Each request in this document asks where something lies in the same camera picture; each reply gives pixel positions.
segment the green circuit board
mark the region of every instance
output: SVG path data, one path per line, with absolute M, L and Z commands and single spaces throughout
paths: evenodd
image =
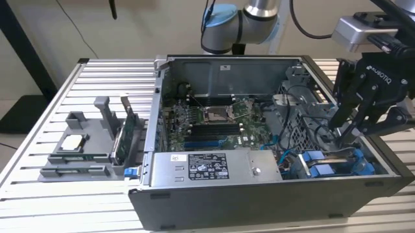
M 164 108 L 168 132 L 168 151 L 234 150 L 260 147 L 272 140 L 259 104 L 250 98 L 236 98 L 230 106 L 190 107 L 184 101 Z M 220 147 L 184 148 L 191 125 L 230 123 L 240 125 L 240 135 L 224 135 Z

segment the aluminum extrusion table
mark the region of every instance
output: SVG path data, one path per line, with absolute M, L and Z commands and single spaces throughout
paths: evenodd
M 336 60 L 315 61 L 334 80 Z M 147 119 L 154 82 L 154 60 L 90 60 L 76 65 L 0 174 L 0 233 L 147 232 L 124 194 L 124 181 L 39 183 L 38 177 L 67 128 L 68 112 L 83 111 L 87 118 L 99 118 L 95 97 L 111 96 L 110 108 L 126 117 L 119 94 L 128 93 L 134 111 Z M 384 136 L 383 140 L 415 171 L 415 130 Z M 395 196 L 371 201 L 350 218 L 184 232 L 415 232 L 415 183 Z

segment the screw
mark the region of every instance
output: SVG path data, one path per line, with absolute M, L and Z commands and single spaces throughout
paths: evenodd
M 391 49 L 386 46 L 382 46 L 382 51 L 386 52 L 386 53 L 390 53 L 391 52 Z

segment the blue latch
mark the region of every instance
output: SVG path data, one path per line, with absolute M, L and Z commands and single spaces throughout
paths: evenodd
M 138 178 L 139 177 L 139 168 L 130 167 L 124 169 L 124 177 L 127 178 Z

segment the black ram slot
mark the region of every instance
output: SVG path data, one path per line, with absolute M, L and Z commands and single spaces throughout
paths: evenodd
M 190 97 L 188 98 L 188 105 L 191 107 L 200 107 L 202 106 L 230 106 L 234 104 L 232 97 Z
M 210 141 L 220 141 L 227 137 L 223 136 L 188 136 L 184 137 L 184 142 L 210 142 Z
M 194 125 L 191 128 L 191 136 L 236 134 L 240 134 L 239 124 Z

